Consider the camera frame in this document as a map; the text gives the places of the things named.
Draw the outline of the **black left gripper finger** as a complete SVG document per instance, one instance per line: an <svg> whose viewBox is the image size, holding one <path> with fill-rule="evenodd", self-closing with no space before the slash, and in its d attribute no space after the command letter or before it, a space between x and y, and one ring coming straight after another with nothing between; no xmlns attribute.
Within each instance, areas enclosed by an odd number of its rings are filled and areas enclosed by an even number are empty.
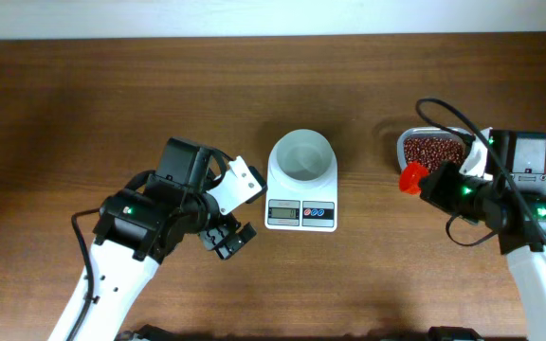
<svg viewBox="0 0 546 341"><path fill-rule="evenodd" d="M220 260L228 260L257 235L251 223L241 227L219 226L198 234L208 251L214 251Z"/></svg>
<svg viewBox="0 0 546 341"><path fill-rule="evenodd" d="M249 166L248 169L250 171L250 174L252 175L252 177L256 181L256 184L258 185L258 189L259 189L254 195L252 195L246 201L248 204L252 204L253 202L258 200L260 197L262 197L266 193L267 183L264 180L263 176L259 173L259 171L255 167Z"/></svg>

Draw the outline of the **orange plastic measuring scoop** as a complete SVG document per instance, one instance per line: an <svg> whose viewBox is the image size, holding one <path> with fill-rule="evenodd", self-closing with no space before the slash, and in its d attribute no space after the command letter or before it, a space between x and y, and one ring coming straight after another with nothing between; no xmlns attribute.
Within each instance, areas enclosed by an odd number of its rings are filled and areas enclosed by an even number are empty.
<svg viewBox="0 0 546 341"><path fill-rule="evenodd" d="M416 195L421 192L420 181L429 176L428 169L418 162L411 162L402 170L398 187L401 192Z"/></svg>

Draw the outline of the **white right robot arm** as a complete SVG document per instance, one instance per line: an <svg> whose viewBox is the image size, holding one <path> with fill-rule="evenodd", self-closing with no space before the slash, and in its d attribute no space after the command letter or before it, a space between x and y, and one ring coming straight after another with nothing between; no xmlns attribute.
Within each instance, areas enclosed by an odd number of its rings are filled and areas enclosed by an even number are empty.
<svg viewBox="0 0 546 341"><path fill-rule="evenodd" d="M485 223L519 289L527 337L546 340L546 136L486 129L495 161L480 140L457 165L443 163L419 181L420 197L472 224Z"/></svg>

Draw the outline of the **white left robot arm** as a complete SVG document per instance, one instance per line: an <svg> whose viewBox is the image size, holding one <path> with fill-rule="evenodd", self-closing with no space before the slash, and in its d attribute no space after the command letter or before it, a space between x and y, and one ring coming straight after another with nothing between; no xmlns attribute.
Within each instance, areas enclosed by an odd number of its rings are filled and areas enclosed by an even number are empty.
<svg viewBox="0 0 546 341"><path fill-rule="evenodd" d="M258 170L240 157L172 137L154 170L135 175L94 209L95 239L86 243L71 224L84 268L50 337L112 340L161 263L187 235L228 260L256 234L233 210L267 190Z"/></svg>

